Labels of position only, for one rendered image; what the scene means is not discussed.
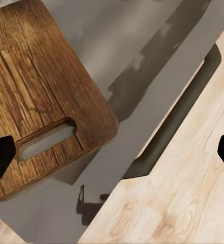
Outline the cutting board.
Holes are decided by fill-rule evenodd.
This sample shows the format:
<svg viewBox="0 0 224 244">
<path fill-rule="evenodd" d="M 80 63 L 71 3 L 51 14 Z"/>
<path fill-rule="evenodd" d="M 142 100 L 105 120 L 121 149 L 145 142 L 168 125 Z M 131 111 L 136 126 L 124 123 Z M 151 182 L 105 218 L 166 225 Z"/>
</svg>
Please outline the cutting board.
<svg viewBox="0 0 224 244">
<path fill-rule="evenodd" d="M 20 161 L 19 147 L 72 122 L 77 132 Z M 119 122 L 42 0 L 0 8 L 0 138 L 16 155 L 0 180 L 0 201 L 113 139 Z"/>
</svg>

